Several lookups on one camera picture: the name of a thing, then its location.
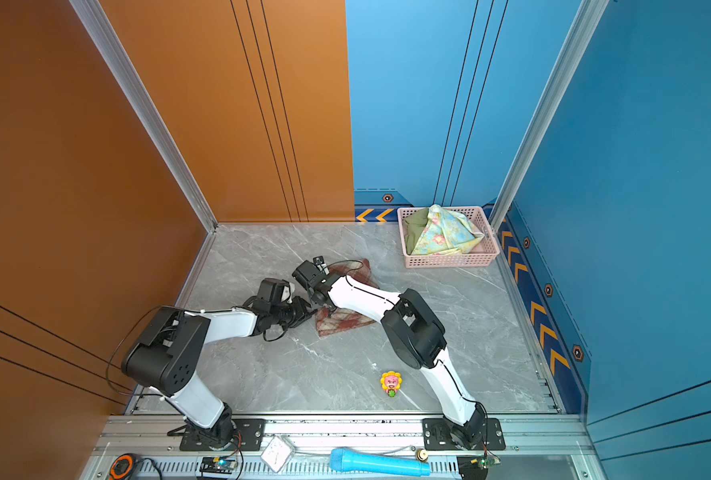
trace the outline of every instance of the robotic arm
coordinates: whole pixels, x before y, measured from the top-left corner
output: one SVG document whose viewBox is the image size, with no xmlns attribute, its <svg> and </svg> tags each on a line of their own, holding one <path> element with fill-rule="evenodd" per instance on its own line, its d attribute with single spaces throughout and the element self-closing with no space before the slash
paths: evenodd
<svg viewBox="0 0 711 480">
<path fill-rule="evenodd" d="M 385 292 L 350 276 L 330 273 L 321 257 L 316 258 L 316 264 L 303 262 L 293 276 L 312 302 L 351 309 L 380 322 L 396 355 L 420 370 L 430 383 L 457 445 L 472 449 L 480 443 L 485 409 L 462 385 L 449 359 L 444 326 L 419 293 L 411 289 Z M 185 416 L 186 437 L 213 450 L 225 448 L 235 429 L 232 412 L 197 376 L 200 351 L 217 340 L 265 336 L 275 324 L 280 324 L 284 333 L 298 326 L 315 311 L 292 294 L 293 285 L 288 282 L 265 279 L 256 296 L 230 310 L 193 312 L 162 307 L 132 345 L 121 370 L 166 398 Z"/>
</svg>

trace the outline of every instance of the toy face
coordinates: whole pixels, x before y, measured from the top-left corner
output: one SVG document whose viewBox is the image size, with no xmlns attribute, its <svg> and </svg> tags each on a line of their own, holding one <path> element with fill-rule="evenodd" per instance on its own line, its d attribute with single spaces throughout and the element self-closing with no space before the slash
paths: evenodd
<svg viewBox="0 0 711 480">
<path fill-rule="evenodd" d="M 395 375 L 388 375 L 385 377 L 385 386 L 389 389 L 395 389 L 399 385 L 399 377 Z"/>
</svg>

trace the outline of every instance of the yellow chevron arrow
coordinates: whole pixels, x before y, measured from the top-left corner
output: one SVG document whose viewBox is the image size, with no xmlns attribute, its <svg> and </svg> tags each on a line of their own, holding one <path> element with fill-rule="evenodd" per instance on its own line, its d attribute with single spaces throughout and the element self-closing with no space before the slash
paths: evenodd
<svg viewBox="0 0 711 480">
<path fill-rule="evenodd" d="M 540 345 L 542 345 L 542 348 L 545 348 L 545 333 L 552 336 L 555 340 L 558 340 L 558 336 L 555 334 L 555 332 L 547 328 L 544 324 L 542 324 L 540 325 Z"/>
<path fill-rule="evenodd" d="M 542 305 L 540 305 L 539 303 L 532 302 L 531 303 L 531 324 L 532 325 L 534 324 L 534 311 L 542 312 L 545 315 L 547 315 L 547 312 L 545 312 L 545 309 Z"/>
<path fill-rule="evenodd" d="M 356 219 L 360 220 L 364 224 L 368 223 L 368 220 L 364 220 L 364 216 L 369 215 L 371 212 L 373 212 L 373 208 L 367 208 L 366 210 L 363 210 L 363 213 L 360 214 L 359 216 L 356 217 Z"/>
<path fill-rule="evenodd" d="M 519 264 L 518 262 L 515 263 L 515 284 L 518 284 L 518 271 L 523 270 L 524 272 L 528 272 L 529 269 L 526 268 L 524 264 Z"/>
<path fill-rule="evenodd" d="M 508 265 L 512 265 L 512 264 L 513 264 L 513 263 L 511 262 L 511 260 L 513 260 L 513 254 L 514 254 L 514 253 L 520 254 L 521 251 L 520 251 L 518 248 L 516 248 L 515 246 L 509 246 L 509 247 L 507 248 L 507 264 L 508 264 Z"/>
<path fill-rule="evenodd" d="M 377 220 L 379 220 L 379 221 L 381 221 L 381 222 L 386 222 L 386 223 L 387 223 L 388 220 L 385 220 L 385 216 L 386 216 L 387 214 L 389 214 L 390 212 L 392 212 L 393 210 L 395 210 L 395 208 L 389 208 L 388 210 L 385 210 L 385 211 L 382 212 L 380 215 L 377 215 Z"/>
<path fill-rule="evenodd" d="M 510 232 L 502 232 L 502 249 L 503 250 L 504 250 L 504 237 L 505 236 L 510 236 L 511 238 L 513 238 L 513 234 Z"/>
<path fill-rule="evenodd" d="M 569 361 L 563 358 L 561 353 L 556 352 L 555 350 L 551 349 L 550 351 L 550 371 L 553 373 L 553 376 L 555 376 L 555 361 L 558 360 L 559 362 L 563 363 L 566 368 L 571 369 L 569 366 Z"/>
</svg>

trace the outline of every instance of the olive green cloth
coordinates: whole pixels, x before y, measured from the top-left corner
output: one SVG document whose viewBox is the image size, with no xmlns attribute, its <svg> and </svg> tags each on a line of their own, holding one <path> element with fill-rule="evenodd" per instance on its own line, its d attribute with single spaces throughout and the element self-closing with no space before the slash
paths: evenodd
<svg viewBox="0 0 711 480">
<path fill-rule="evenodd" d="M 417 240 L 422 235 L 422 231 L 427 226 L 427 212 L 429 208 L 422 208 L 404 219 L 406 226 L 406 254 L 411 255 Z"/>
</svg>

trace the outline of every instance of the blue wall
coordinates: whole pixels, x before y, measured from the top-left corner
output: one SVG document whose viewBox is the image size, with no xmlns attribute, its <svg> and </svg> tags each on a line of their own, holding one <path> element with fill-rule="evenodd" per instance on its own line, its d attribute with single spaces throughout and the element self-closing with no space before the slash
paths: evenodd
<svg viewBox="0 0 711 480">
<path fill-rule="evenodd" d="M 677 421 L 711 411 L 711 383 L 677 393 L 711 380 L 711 2 L 609 3 L 516 205 L 587 343 L 607 473 L 703 478 L 711 442 L 636 454 L 711 439 L 711 413 Z"/>
<path fill-rule="evenodd" d="M 454 205 L 483 205 L 497 196 L 580 0 L 509 0 L 504 13 L 505 4 L 480 0 L 476 10 L 473 0 L 348 0 L 356 190 L 397 190 L 414 205 L 431 204 L 434 194 L 449 205 L 455 186 Z"/>
</svg>

